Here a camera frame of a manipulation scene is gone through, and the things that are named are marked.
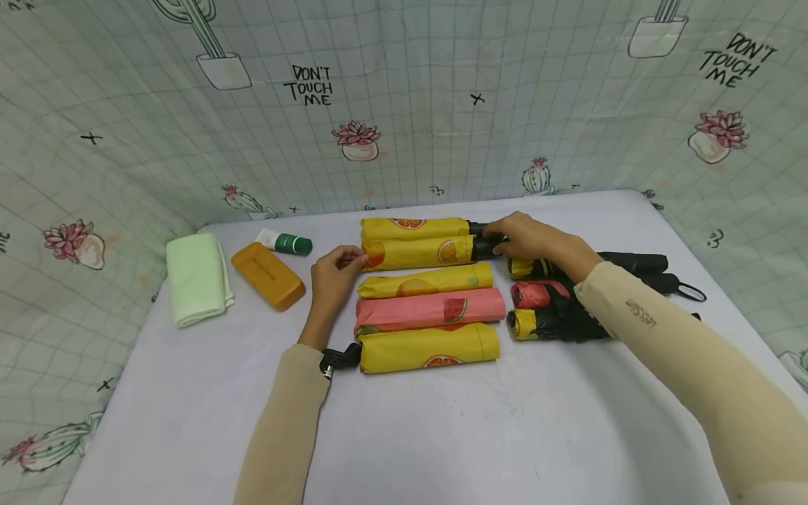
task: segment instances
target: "beige arm sleeve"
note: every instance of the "beige arm sleeve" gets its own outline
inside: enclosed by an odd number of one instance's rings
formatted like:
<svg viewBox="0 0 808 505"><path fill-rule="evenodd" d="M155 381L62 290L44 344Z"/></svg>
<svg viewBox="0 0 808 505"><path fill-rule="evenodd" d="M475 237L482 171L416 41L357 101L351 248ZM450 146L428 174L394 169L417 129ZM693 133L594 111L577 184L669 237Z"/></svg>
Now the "beige arm sleeve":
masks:
<svg viewBox="0 0 808 505"><path fill-rule="evenodd" d="M238 476L234 505L300 505L330 382L322 353L296 344L280 357L269 401Z"/></svg>
<svg viewBox="0 0 808 505"><path fill-rule="evenodd" d="M696 417L732 503L808 503L808 422L746 356L611 263L575 293Z"/></svg>

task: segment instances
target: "backdrop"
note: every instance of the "backdrop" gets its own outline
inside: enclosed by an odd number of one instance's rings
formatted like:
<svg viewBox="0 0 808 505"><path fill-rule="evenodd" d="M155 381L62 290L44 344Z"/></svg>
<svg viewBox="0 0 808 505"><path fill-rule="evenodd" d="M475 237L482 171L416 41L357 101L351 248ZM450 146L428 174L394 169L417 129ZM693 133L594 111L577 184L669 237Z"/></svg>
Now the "backdrop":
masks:
<svg viewBox="0 0 808 505"><path fill-rule="evenodd" d="M0 504L60 502L165 244L210 222L632 187L808 389L808 2L0 0L0 23Z"/></svg>

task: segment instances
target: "green towel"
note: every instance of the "green towel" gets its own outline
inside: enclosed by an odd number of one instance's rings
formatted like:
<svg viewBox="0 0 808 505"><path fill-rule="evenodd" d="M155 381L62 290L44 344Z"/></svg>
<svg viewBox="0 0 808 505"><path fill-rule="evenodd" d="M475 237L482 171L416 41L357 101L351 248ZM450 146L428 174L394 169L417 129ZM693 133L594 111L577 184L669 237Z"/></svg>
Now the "green towel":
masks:
<svg viewBox="0 0 808 505"><path fill-rule="evenodd" d="M168 242L168 287L178 328L217 316L234 303L225 255L211 234Z"/></svg>

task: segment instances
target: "yellow folded umbrella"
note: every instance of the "yellow folded umbrella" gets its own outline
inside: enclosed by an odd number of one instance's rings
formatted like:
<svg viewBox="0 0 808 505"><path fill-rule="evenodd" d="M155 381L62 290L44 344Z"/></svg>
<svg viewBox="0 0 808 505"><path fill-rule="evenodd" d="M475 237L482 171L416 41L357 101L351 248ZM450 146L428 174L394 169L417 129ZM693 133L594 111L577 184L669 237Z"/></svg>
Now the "yellow folded umbrella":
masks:
<svg viewBox="0 0 808 505"><path fill-rule="evenodd" d="M490 288L494 277L488 263L446 267L400 277L368 277L356 291L368 300L412 297L438 292Z"/></svg>
<svg viewBox="0 0 808 505"><path fill-rule="evenodd" d="M469 222L459 217L442 219L363 219L362 242L366 240L418 240L469 234Z"/></svg>
<svg viewBox="0 0 808 505"><path fill-rule="evenodd" d="M492 326L475 322L428 330L361 335L360 369L365 373L399 372L499 358L499 339Z"/></svg>
<svg viewBox="0 0 808 505"><path fill-rule="evenodd" d="M536 311L533 309L513 309L507 314L507 325L516 340L537 340Z"/></svg>
<svg viewBox="0 0 808 505"><path fill-rule="evenodd" d="M508 258L507 271L515 280L565 277L558 265L546 259Z"/></svg>
<svg viewBox="0 0 808 505"><path fill-rule="evenodd" d="M473 235L421 240L367 240L364 271L445 267L472 263Z"/></svg>

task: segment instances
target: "cactus drawing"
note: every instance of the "cactus drawing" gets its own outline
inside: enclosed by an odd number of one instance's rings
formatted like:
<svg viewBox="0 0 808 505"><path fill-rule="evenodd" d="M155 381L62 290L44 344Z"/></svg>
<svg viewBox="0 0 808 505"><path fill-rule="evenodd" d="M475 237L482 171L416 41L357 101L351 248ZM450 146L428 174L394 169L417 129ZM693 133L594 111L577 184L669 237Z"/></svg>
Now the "cactus drawing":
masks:
<svg viewBox="0 0 808 505"><path fill-rule="evenodd" d="M671 54L687 16L676 15L680 0L660 0L656 15L642 18L634 28L629 42L629 56L632 58L659 58Z"/></svg>
<svg viewBox="0 0 808 505"><path fill-rule="evenodd" d="M152 0L168 19L191 25L205 54L196 57L208 81L218 90L239 90L252 86L241 57L226 53L213 33L209 21L216 17L213 0Z"/></svg>
<svg viewBox="0 0 808 505"><path fill-rule="evenodd" d="M101 423L103 412L94 412L83 423L70 423L48 431L42 436L31 436L15 445L2 457L2 463L17 463L23 473L44 472L59 466L68 456L84 456L88 439Z"/></svg>
<svg viewBox="0 0 808 505"><path fill-rule="evenodd" d="M522 172L522 186L527 192L524 195L552 195L555 186L550 184L550 169L546 165L547 158L534 158L530 168Z"/></svg>
<svg viewBox="0 0 808 505"><path fill-rule="evenodd" d="M278 217L278 214L274 210L259 204L255 198L241 191L233 184L222 186L221 189L225 192L225 202L227 202L230 207L245 212L253 221L275 219Z"/></svg>
<svg viewBox="0 0 808 505"><path fill-rule="evenodd" d="M808 349L799 353L786 351L780 355L780 362L808 393Z"/></svg>

